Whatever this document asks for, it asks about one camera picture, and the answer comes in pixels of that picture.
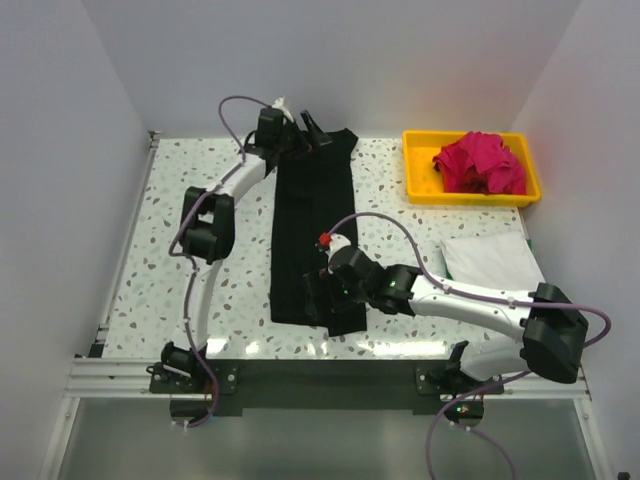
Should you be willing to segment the black t shirt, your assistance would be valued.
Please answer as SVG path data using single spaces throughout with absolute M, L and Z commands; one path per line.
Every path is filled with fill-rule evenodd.
M 351 155 L 358 137 L 345 128 L 330 132 L 331 143 L 296 152 L 279 161 L 271 235 L 271 320 L 320 326 L 331 337 L 367 329 L 366 307 L 354 304 L 333 312 L 331 300 L 316 304 L 319 317 L 308 314 L 304 276 L 314 278 L 327 265 L 316 243 L 338 221 L 355 213 Z

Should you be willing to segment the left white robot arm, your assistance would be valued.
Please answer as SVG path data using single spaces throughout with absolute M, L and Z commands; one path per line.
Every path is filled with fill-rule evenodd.
M 149 370 L 155 382 L 196 392 L 214 384 L 207 371 L 208 321 L 211 298 L 236 233 L 235 210 L 242 197 L 265 179 L 280 161 L 313 152 L 331 143 L 306 110 L 300 127 L 282 98 L 264 105 L 256 129 L 242 141 L 229 169 L 204 187 L 185 191 L 181 220 L 169 255 L 190 262 L 183 303 L 174 333 Z

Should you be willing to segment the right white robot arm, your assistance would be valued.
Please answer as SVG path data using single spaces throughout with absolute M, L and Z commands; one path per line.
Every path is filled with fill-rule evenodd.
M 555 301 L 562 294 L 555 286 L 498 292 L 429 279 L 414 266 L 382 266 L 352 246 L 330 253 L 327 266 L 305 274 L 303 282 L 317 322 L 366 304 L 387 315 L 442 317 L 494 331 L 477 345 L 455 345 L 445 379 L 456 392 L 521 371 L 560 384 L 578 378 L 588 322 L 574 304 Z

